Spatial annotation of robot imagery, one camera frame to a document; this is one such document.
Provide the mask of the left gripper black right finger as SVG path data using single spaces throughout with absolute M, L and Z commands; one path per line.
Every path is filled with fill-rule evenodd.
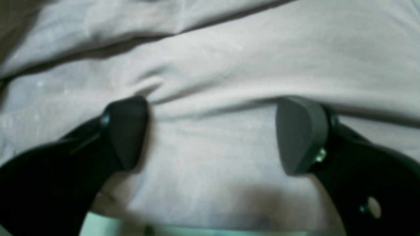
M 326 105 L 277 100 L 276 134 L 287 175 L 312 174 L 335 205 L 348 236 L 418 236 L 419 163 L 340 123 Z

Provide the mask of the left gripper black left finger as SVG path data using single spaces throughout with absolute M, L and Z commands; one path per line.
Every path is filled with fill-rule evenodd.
M 78 236 L 107 179 L 137 165 L 148 120 L 143 97 L 115 101 L 57 141 L 8 161 L 1 226 L 13 236 Z

